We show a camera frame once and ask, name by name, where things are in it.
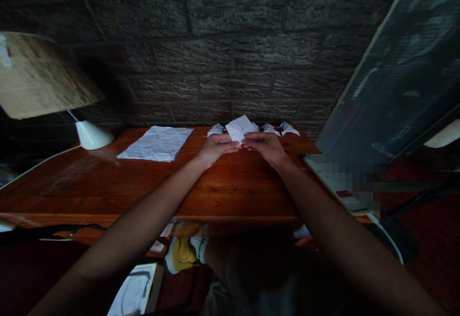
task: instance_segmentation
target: shoe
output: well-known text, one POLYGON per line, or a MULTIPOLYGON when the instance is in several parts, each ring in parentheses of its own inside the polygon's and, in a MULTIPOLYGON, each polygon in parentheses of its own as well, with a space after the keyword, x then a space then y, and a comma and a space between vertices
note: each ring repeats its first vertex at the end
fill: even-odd
POLYGON ((173 275, 200 263, 195 248, 190 244, 190 237, 173 237, 164 260, 166 270, 173 275))

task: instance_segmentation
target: lamp base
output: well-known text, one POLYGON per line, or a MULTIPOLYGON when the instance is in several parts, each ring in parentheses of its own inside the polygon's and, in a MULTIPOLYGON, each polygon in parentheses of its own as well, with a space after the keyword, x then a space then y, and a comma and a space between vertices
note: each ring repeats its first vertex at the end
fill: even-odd
POLYGON ((92 150, 102 148, 110 144, 115 136, 106 132, 101 127, 92 124, 89 121, 76 122, 80 145, 84 149, 92 150))

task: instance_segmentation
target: finger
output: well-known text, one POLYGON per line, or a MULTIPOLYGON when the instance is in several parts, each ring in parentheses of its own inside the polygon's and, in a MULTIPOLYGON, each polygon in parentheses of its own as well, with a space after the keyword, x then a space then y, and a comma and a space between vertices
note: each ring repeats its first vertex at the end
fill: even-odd
POLYGON ((254 132, 254 133, 249 133, 244 136, 246 139, 251 139, 251 140, 264 140, 267 137, 267 133, 264 132, 254 132))
POLYGON ((225 143, 231 142, 231 138, 229 134, 213 134, 216 136, 218 139, 217 142, 222 141, 222 143, 225 141, 225 143))
POLYGON ((238 152, 239 150, 240 150, 239 148, 235 147, 235 148, 231 148, 231 149, 228 149, 227 151, 222 152, 222 154, 238 152))
POLYGON ((236 146, 239 144, 238 141, 233 141, 231 143, 228 143, 228 144, 222 144, 222 145, 219 145, 219 149, 221 152, 225 152, 229 149, 232 149, 232 148, 236 148, 236 146))
POLYGON ((247 147, 252 147, 252 148, 255 148, 255 149, 259 149, 263 145, 263 143, 261 143, 261 142, 254 141, 254 140, 249 140, 249 139, 244 139, 243 144, 245 146, 247 146, 247 147))

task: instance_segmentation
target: brick wall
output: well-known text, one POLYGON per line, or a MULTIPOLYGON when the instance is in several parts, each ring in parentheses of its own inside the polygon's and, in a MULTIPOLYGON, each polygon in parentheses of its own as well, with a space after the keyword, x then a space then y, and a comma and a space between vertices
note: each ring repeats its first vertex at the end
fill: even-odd
MULTIPOLYGON (((0 30, 51 36, 107 95, 106 126, 209 125, 247 114, 313 139, 393 0, 1 0, 0 30)), ((76 140, 65 114, 3 132, 29 149, 76 140)))

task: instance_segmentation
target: hand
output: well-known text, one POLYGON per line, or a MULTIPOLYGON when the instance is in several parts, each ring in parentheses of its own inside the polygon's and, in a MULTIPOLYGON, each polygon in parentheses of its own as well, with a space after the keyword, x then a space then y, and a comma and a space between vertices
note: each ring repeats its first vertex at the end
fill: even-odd
POLYGON ((249 151, 256 150, 273 168, 282 160, 289 159, 283 146, 274 133, 256 132, 246 134, 243 147, 249 151))
POLYGON ((240 150, 243 146, 236 147, 238 144, 238 141, 232 142, 228 134, 213 134, 207 138, 197 157, 205 161, 208 169, 223 154, 240 150))

